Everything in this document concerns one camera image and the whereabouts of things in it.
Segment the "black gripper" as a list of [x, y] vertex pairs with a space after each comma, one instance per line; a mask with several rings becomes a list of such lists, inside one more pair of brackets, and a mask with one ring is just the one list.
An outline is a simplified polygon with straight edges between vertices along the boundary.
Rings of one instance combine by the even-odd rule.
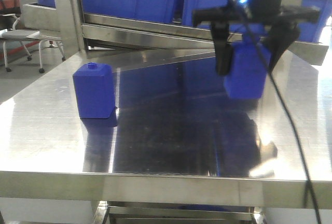
[[264, 38], [264, 47], [271, 54], [269, 71], [272, 72], [283, 53], [300, 35], [296, 22], [316, 23], [319, 17], [320, 10], [316, 7], [283, 6], [282, 0], [226, 0], [223, 6], [193, 10], [192, 24], [198, 26], [203, 22], [211, 23], [215, 69], [218, 75], [226, 76], [232, 59], [232, 45], [228, 41], [229, 24], [216, 22], [272, 25]]

